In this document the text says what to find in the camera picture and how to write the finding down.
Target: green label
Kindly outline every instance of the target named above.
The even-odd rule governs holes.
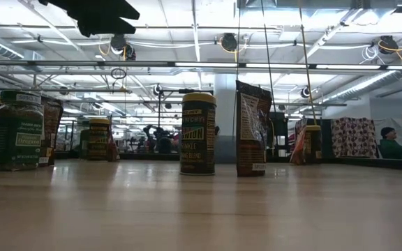
[[[41,135],[17,133],[16,146],[41,146]]]
[[[38,163],[42,133],[42,119],[0,117],[0,164]]]

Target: man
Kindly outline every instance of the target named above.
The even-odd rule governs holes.
[[[402,146],[396,142],[395,129],[386,127],[381,130],[380,152],[383,158],[402,160]]]

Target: green shirt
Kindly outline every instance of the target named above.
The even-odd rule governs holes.
[[[395,140],[381,139],[380,152],[383,158],[402,160],[402,146]]]

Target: floral fabric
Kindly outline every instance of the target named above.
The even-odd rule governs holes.
[[[339,157],[376,158],[373,120],[340,118],[332,121],[334,155]]]

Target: glass jar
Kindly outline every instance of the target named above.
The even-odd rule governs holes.
[[[0,106],[0,170],[35,169],[43,138],[41,97],[2,91]]]

